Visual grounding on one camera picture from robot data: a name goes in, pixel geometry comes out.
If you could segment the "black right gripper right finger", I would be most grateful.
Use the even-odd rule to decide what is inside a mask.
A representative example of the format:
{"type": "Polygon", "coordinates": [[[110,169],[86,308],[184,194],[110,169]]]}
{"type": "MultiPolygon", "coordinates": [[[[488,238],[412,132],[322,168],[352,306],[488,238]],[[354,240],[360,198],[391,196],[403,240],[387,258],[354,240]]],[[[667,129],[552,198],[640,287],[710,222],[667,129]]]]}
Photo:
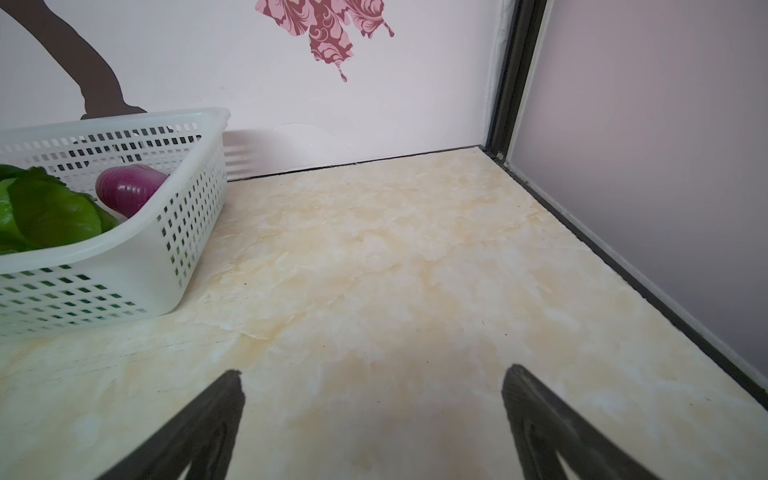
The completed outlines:
{"type": "Polygon", "coordinates": [[[506,372],[501,395],[526,479],[655,479],[524,366],[506,372]]]}

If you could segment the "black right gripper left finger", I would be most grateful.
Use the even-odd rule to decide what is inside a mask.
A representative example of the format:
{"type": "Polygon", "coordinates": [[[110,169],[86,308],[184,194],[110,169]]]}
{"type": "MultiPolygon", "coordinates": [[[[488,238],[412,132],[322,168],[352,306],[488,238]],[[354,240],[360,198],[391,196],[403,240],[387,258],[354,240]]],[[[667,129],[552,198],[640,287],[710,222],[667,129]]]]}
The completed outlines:
{"type": "Polygon", "coordinates": [[[224,479],[246,397],[227,370],[102,479],[224,479]]]}

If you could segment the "white perforated plastic basket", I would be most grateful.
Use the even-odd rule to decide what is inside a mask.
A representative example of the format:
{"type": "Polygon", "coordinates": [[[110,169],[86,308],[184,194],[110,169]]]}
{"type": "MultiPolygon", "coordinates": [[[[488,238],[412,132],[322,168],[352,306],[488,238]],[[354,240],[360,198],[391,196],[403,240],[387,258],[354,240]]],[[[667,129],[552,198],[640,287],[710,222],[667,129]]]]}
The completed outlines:
{"type": "Polygon", "coordinates": [[[144,164],[166,181],[109,232],[1,259],[1,338],[52,336],[166,314],[182,299],[224,206],[230,113],[203,108],[6,130],[1,160],[42,167],[93,194],[97,177],[144,164]]]}

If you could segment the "purple toy onion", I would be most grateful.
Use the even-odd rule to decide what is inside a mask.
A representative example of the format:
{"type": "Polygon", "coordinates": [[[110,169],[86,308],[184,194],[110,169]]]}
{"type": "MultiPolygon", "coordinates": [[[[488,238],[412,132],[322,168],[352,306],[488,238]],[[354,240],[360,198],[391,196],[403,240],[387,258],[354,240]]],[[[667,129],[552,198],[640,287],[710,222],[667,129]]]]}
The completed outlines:
{"type": "Polygon", "coordinates": [[[168,178],[144,164],[113,167],[95,183],[97,197],[111,210],[130,218],[140,211],[168,178]]]}

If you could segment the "green toy cabbage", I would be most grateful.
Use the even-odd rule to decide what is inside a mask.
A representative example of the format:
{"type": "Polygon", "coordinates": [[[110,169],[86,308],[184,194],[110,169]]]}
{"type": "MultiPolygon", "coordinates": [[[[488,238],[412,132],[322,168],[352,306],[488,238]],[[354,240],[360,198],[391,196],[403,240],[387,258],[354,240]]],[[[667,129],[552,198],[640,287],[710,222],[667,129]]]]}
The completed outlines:
{"type": "Polygon", "coordinates": [[[42,167],[1,166],[1,253],[66,246],[99,236],[119,221],[85,193],[42,167]]]}

